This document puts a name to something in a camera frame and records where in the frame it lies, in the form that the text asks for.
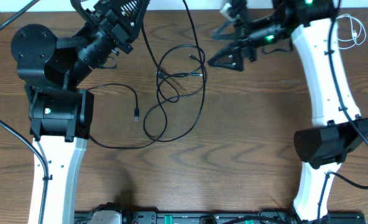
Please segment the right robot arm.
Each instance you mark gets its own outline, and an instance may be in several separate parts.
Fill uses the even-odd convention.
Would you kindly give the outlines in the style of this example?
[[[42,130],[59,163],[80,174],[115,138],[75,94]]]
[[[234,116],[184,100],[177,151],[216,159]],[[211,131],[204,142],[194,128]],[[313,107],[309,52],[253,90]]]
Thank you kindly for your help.
[[[368,143],[368,118],[363,118],[347,82],[338,44],[333,1],[274,1],[274,13],[251,19],[245,1],[224,1],[221,13],[232,34],[219,30],[214,39],[229,44],[209,60],[212,67],[243,71],[244,59],[255,61],[257,49],[290,39],[303,65],[310,94],[312,127],[297,131],[300,158],[298,193],[286,223],[364,223],[355,213],[330,214],[329,192],[347,155]]]

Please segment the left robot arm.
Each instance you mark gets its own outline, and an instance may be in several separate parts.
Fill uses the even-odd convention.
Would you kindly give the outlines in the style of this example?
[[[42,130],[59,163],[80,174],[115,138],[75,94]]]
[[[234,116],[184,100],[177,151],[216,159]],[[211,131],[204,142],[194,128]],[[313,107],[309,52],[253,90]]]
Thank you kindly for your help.
[[[72,37],[29,24],[11,51],[29,100],[30,147],[35,151],[30,223],[73,223],[78,174],[93,119],[94,95],[79,84],[110,54],[132,51],[148,0],[99,1],[72,6],[85,20]]]

